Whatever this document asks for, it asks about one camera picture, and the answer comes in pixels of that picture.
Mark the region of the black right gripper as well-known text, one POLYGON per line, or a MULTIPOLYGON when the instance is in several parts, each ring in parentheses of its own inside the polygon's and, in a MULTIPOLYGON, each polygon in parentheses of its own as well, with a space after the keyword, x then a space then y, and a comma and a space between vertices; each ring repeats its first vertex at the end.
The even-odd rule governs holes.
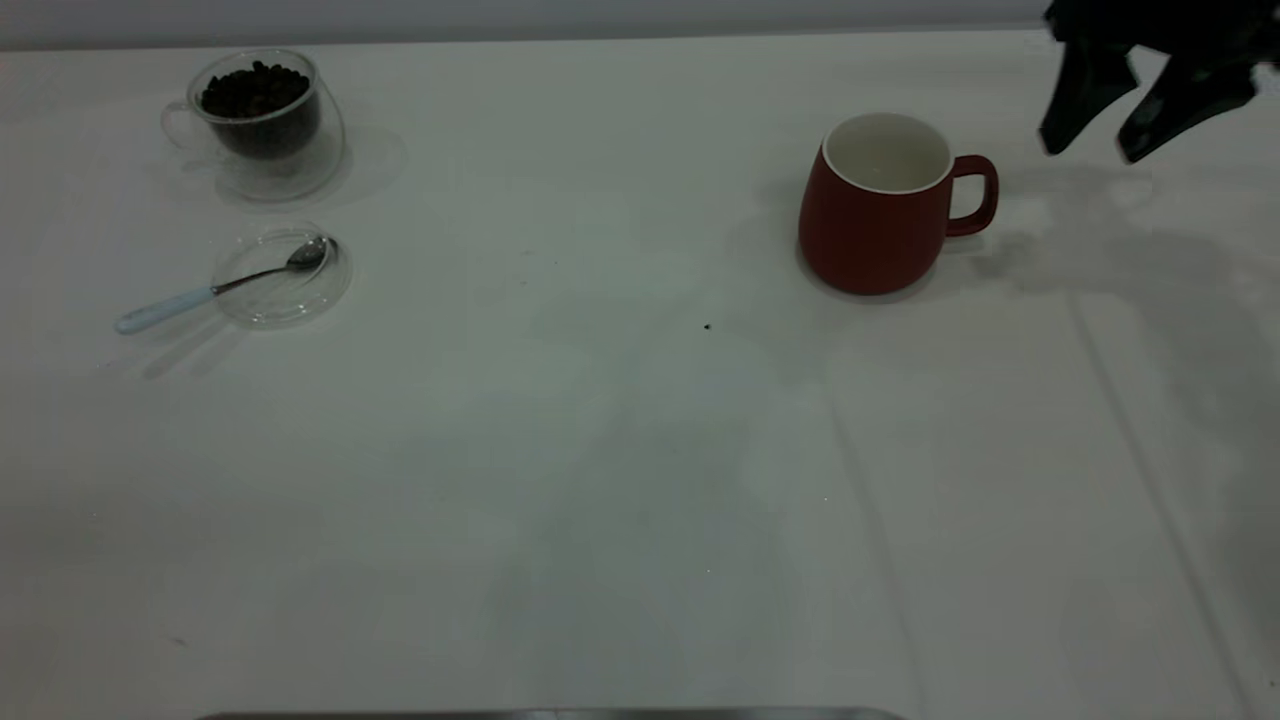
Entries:
POLYGON ((1138 87, 1129 61, 1134 46, 1171 58, 1117 132, 1128 164, 1247 105, 1257 95, 1256 64, 1277 68, 1276 1, 1051 1, 1044 20, 1062 42, 1038 131, 1050 156, 1138 87))

